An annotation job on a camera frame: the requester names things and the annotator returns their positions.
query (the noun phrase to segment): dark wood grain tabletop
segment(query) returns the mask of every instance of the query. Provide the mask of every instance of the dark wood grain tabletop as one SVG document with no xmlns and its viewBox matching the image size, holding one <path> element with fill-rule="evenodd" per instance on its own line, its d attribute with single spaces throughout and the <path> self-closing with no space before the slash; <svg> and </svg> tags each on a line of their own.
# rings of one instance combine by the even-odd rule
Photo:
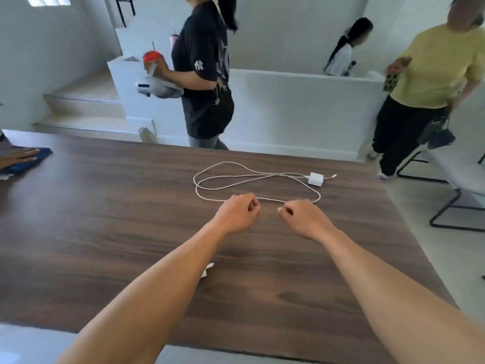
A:
<svg viewBox="0 0 485 364">
<path fill-rule="evenodd" d="M 53 154 L 0 181 L 0 321 L 78 332 L 121 290 L 208 222 L 193 176 L 221 161 L 264 172 L 338 176 L 317 205 L 358 244 L 453 300 L 376 179 L 375 165 L 6 131 Z M 240 175 L 223 166 L 207 176 Z M 218 179 L 209 186 L 227 184 Z M 287 178 L 220 192 L 291 200 L 315 194 Z M 332 364 L 393 363 L 320 246 L 293 235 L 263 202 L 200 281 L 172 344 Z"/>
</svg>

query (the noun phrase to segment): blue cloth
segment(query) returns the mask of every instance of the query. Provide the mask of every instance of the blue cloth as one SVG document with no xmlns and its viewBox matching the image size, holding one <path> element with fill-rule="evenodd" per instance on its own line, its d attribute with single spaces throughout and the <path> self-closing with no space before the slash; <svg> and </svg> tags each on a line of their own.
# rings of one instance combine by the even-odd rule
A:
<svg viewBox="0 0 485 364">
<path fill-rule="evenodd" d="M 24 171 L 27 171 L 29 168 L 37 165 L 38 163 L 43 161 L 49 154 L 52 153 L 50 148 L 39 148 L 39 150 L 40 150 L 39 153 L 34 154 L 33 156 L 30 156 L 30 157 L 36 157 L 37 159 L 35 161 L 23 162 L 21 164 L 16 164 L 16 165 L 7 167 L 6 169 L 3 169 L 2 171 L 0 171 L 0 173 L 3 173 L 3 174 L 20 174 Z"/>
</svg>

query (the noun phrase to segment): yellow shirt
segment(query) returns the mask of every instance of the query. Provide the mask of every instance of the yellow shirt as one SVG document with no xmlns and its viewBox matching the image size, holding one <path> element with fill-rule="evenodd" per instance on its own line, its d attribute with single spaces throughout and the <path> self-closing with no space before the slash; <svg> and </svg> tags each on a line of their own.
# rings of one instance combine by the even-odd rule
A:
<svg viewBox="0 0 485 364">
<path fill-rule="evenodd" d="M 412 57 L 391 97 L 409 107 L 438 109 L 467 80 L 485 78 L 485 30 L 451 31 L 446 24 L 416 36 L 401 57 Z"/>
</svg>

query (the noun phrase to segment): white charging cable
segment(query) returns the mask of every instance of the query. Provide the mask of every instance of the white charging cable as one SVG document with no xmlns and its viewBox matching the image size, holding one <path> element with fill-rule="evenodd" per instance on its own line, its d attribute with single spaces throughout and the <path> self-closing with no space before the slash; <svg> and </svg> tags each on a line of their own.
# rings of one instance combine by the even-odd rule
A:
<svg viewBox="0 0 485 364">
<path fill-rule="evenodd" d="M 205 179 L 200 180 L 199 182 L 197 182 L 197 180 L 196 180 L 197 176 L 202 175 L 205 171 L 209 171 L 211 168 L 214 168 L 216 166 L 223 165 L 223 164 L 233 164 L 233 165 L 241 166 L 241 167 L 245 168 L 246 170 L 251 171 L 254 175 L 253 174 L 248 174 L 248 175 L 212 176 L 212 177 L 208 177 L 208 178 L 205 178 Z M 215 178 L 226 178 L 226 177 L 257 177 L 257 176 L 258 176 L 258 178 L 250 178 L 249 180 L 241 181 L 241 182 L 236 183 L 236 184 L 230 184 L 230 185 L 227 185 L 227 186 L 223 186 L 221 188 L 204 188 L 203 186 L 200 186 L 201 183 L 203 183 L 205 181 L 209 181 L 209 180 L 215 179 Z M 256 180 L 261 180 L 261 179 L 264 179 L 264 178 L 276 177 L 276 176 L 292 178 L 293 180 L 296 180 L 300 184 L 305 185 L 311 191 L 317 193 L 318 194 L 318 199 L 312 201 L 312 203 L 318 202 L 322 198 L 322 195 L 318 191 L 316 191 L 315 189 L 310 188 L 308 185 L 306 185 L 304 182 L 300 181 L 299 179 L 300 178 L 307 178 L 310 185 L 322 186 L 323 183 L 326 183 L 327 180 L 330 180 L 330 179 L 333 179 L 333 178 L 336 177 L 336 175 L 334 175 L 332 177 L 324 177 L 323 175 L 315 174 L 315 173 L 312 173 L 309 176 L 305 176 L 305 175 L 302 175 L 302 174 L 295 174 L 293 172 L 285 172 L 285 173 L 281 173 L 281 174 L 272 173 L 272 172 L 259 172 L 259 171 L 253 171 L 253 170 L 247 168 L 246 166 L 243 166 L 241 164 L 238 164 L 237 162 L 220 162 L 218 164 L 215 164 L 215 165 L 213 165 L 211 167 L 206 168 L 204 171 L 201 171 L 197 175 L 195 175 L 193 177 L 193 183 L 196 185 L 196 193 L 199 196 L 199 198 L 201 198 L 203 200 L 209 200 L 209 201 L 212 201 L 212 202 L 225 202 L 225 200 L 204 198 L 202 195 L 199 194 L 199 189 L 202 189 L 202 190 L 213 190 L 213 191 L 215 191 L 215 190 L 222 190 L 222 189 L 230 188 L 232 186 L 236 186 L 236 185 L 248 183 L 250 181 L 256 181 Z M 269 200 L 269 201 L 272 201 L 272 202 L 286 203 L 285 201 L 278 200 L 278 199 L 263 198 L 263 197 L 260 197 L 260 196 L 258 196 L 256 198 L 257 199 L 260 199 L 260 200 Z"/>
</svg>

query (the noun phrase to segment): black t-shirt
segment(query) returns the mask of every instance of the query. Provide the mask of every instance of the black t-shirt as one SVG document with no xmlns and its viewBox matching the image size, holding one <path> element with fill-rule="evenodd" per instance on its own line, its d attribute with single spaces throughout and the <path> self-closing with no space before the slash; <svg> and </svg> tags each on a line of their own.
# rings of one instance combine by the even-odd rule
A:
<svg viewBox="0 0 485 364">
<path fill-rule="evenodd" d="M 187 133 L 196 139 L 222 134 L 231 122 L 234 102 L 228 86 L 227 29 L 212 1 L 193 10 L 174 45 L 172 60 L 176 71 L 195 71 L 217 82 L 213 91 L 185 89 L 182 104 Z"/>
</svg>

